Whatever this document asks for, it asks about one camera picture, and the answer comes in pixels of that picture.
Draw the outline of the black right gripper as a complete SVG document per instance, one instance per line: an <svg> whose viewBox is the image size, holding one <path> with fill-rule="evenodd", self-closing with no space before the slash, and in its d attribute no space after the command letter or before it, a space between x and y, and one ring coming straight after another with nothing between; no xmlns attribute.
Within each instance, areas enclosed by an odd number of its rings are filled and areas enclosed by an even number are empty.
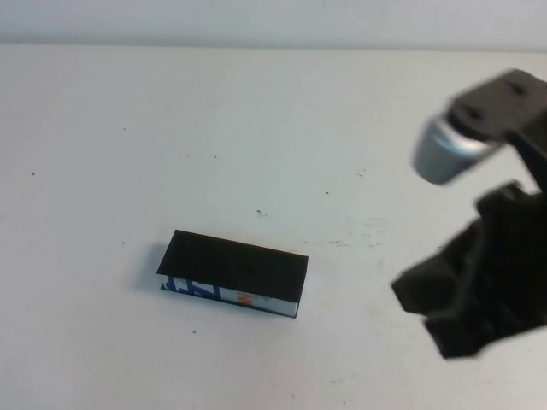
<svg viewBox="0 0 547 410"><path fill-rule="evenodd" d="M546 201L516 182L482 196L479 218L391 289L446 360L546 325Z"/></svg>

